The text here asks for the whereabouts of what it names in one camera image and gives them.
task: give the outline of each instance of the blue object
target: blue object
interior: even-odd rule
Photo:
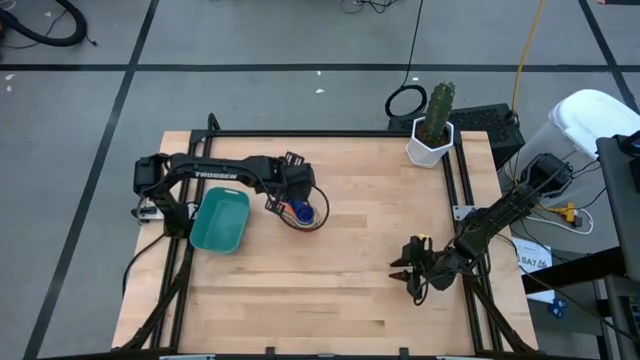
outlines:
[[[560,309],[566,309],[567,301],[562,299],[553,299],[553,305]]]
[[[293,211],[296,213],[296,218],[303,224],[311,224],[313,222],[313,208],[304,201],[291,201],[289,203]]]
[[[567,301],[562,299],[553,299],[553,304],[549,304],[549,312],[558,319],[562,319],[566,308]]]
[[[198,209],[189,240],[198,248],[221,254],[238,249],[249,217],[249,197],[242,191],[216,187]]]

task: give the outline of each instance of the gray floor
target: gray floor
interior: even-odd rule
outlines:
[[[0,49],[4,359],[25,353],[124,71],[131,70],[126,65],[151,0],[76,2],[98,47],[85,42],[73,48]],[[62,12],[50,0],[26,3],[18,0],[12,12],[40,32]],[[414,63],[517,64],[536,5],[533,0],[427,0]],[[618,64],[640,65],[640,7],[605,7],[595,1],[589,5]],[[400,0],[383,15],[369,8],[347,15],[338,0],[160,0],[139,63],[360,63],[386,70],[384,64],[407,60],[417,7],[417,1]],[[63,36],[72,29],[73,21],[65,16],[52,34]],[[29,42],[15,32],[5,41]],[[607,65],[578,1],[547,2],[528,63]],[[106,69],[110,71],[20,71],[19,64],[114,66]],[[133,162],[155,152],[164,131],[202,128],[211,111],[225,129],[384,129],[384,102],[404,77],[401,71],[331,71],[322,65],[317,66],[320,72],[221,69],[138,71],[130,87],[125,86],[126,100],[116,116],[117,127],[40,357],[109,349],[121,301],[121,275],[137,234],[129,215],[136,202],[131,192]],[[409,79],[417,78],[411,81],[426,88],[453,81],[457,108],[510,102],[515,74],[483,69],[413,72]],[[518,111],[525,138],[531,138],[547,112],[574,91],[598,89],[622,99],[610,72],[580,69],[523,74]],[[640,74],[625,73],[624,79],[640,96]],[[394,109],[406,111],[414,101],[411,95],[403,96]],[[541,241],[564,250],[593,252],[616,245],[606,197],[590,210],[597,222],[590,236],[537,223],[527,227]],[[551,353],[597,357],[595,341],[588,335],[539,331],[538,340]]]

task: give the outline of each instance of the white plastic container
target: white plastic container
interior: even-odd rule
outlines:
[[[573,170],[578,171],[597,159],[596,139],[617,134],[631,135],[639,129],[640,115],[623,103],[600,91],[580,90],[562,100],[549,112],[549,122],[520,149],[519,155],[511,157],[501,172],[501,178],[511,178],[516,158],[515,173],[519,178],[522,169],[536,155],[545,152],[568,161]],[[598,167],[599,164],[594,163],[586,170]],[[580,174],[562,195],[542,199],[540,203],[546,207],[566,204],[569,199],[575,201],[576,198],[593,196],[604,187],[599,170]]]
[[[413,165],[432,168],[438,163],[438,161],[440,161],[440,158],[453,146],[453,124],[448,121],[446,124],[447,131],[449,131],[449,143],[432,149],[416,138],[416,128],[418,127],[418,123],[420,123],[424,119],[425,118],[423,116],[413,121],[411,140],[409,140],[409,143],[407,144],[406,151],[407,156],[409,156],[409,161],[411,161]]]

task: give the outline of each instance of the white pot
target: white pot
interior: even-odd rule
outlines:
[[[415,119],[413,121],[413,131],[411,131],[411,140],[407,144],[407,155],[413,165],[422,166],[426,168],[434,167],[442,155],[444,155],[453,146],[453,124],[447,121],[447,128],[449,130],[449,142],[446,145],[442,145],[435,149],[423,144],[422,141],[416,138],[416,129],[418,123],[424,120],[424,117]]]

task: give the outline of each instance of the wooden board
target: wooden board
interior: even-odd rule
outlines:
[[[165,133],[161,151],[185,152],[188,137],[188,132]],[[499,198],[500,189],[486,134],[464,133],[463,139],[476,204],[489,205]],[[179,351],[259,354],[275,346],[279,354],[390,355],[408,347],[413,355],[472,354],[459,278],[446,291],[432,288],[421,307],[413,305],[403,283],[388,278],[394,271],[389,263],[399,257],[409,236],[429,234],[435,248],[442,248],[453,235],[442,166],[412,166],[406,142],[214,139],[212,154],[221,158],[280,156],[286,151],[304,156],[331,201],[331,217],[317,232],[297,232],[264,210],[264,195],[239,183],[208,181],[209,188],[247,192],[251,214],[234,255],[196,250]],[[318,194],[310,200],[325,210]],[[136,251],[161,230],[160,223],[143,226]],[[168,243],[153,248],[133,267],[114,346],[128,340],[155,305]],[[522,338],[536,347],[513,248],[496,237],[490,251],[496,303]],[[167,325],[172,318],[170,309]],[[483,340],[490,347],[485,320],[482,312]],[[168,335],[165,331],[163,344],[168,344]]]

